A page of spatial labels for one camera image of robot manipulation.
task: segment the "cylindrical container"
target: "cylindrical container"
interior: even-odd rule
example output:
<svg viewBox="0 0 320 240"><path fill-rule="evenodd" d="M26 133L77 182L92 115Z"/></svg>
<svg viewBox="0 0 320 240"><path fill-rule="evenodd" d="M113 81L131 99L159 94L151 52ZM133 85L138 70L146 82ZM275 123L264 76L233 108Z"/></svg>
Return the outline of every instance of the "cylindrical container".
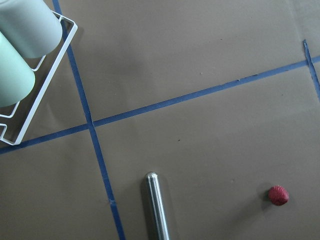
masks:
<svg viewBox="0 0 320 240"><path fill-rule="evenodd" d="M43 0L0 0L0 31L24 58L53 51L62 26Z"/></svg>
<svg viewBox="0 0 320 240"><path fill-rule="evenodd" d="M0 32L0 107L24 99L34 85L34 72Z"/></svg>

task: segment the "silver metal cylinder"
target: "silver metal cylinder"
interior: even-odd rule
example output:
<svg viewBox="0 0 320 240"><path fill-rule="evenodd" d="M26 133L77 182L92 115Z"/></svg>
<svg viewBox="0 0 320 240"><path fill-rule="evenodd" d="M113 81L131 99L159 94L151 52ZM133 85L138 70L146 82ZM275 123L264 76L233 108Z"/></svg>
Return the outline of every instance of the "silver metal cylinder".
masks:
<svg viewBox="0 0 320 240"><path fill-rule="evenodd" d="M158 175L155 172L149 172L145 177L158 239L170 240Z"/></svg>

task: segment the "mint green cup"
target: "mint green cup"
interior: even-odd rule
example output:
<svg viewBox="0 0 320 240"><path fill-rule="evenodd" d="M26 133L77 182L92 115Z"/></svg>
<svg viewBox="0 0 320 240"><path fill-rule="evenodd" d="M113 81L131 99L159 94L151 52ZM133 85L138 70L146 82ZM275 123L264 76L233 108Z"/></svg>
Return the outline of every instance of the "mint green cup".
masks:
<svg viewBox="0 0 320 240"><path fill-rule="evenodd" d="M0 108L24 99L34 85L34 72L0 32Z"/></svg>

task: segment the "red ball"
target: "red ball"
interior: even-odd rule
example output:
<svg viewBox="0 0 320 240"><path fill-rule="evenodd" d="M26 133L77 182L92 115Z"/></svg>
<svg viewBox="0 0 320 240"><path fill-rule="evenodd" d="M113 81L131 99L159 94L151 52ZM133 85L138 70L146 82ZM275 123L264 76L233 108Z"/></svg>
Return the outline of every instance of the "red ball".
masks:
<svg viewBox="0 0 320 240"><path fill-rule="evenodd" d="M283 186L279 185L270 188L268 197L277 206L281 206L289 201L289 193Z"/></svg>

